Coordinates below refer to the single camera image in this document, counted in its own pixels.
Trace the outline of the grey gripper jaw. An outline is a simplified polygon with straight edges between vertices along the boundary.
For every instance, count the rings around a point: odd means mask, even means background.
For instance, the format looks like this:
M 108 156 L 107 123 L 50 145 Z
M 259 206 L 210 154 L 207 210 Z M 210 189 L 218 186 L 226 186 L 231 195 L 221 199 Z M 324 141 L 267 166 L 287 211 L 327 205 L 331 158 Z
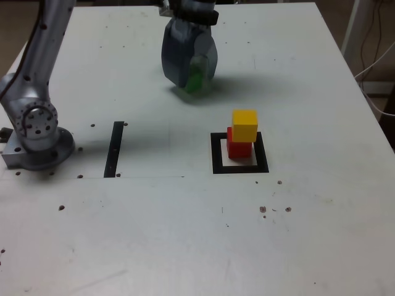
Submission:
M 178 18 L 171 18 L 165 27 L 161 52 L 162 69 L 165 77 L 178 88 L 184 88 L 188 82 L 197 35 L 197 28 Z
M 201 89 L 215 74 L 218 53 L 211 31 L 200 31 L 194 42 L 193 89 Z

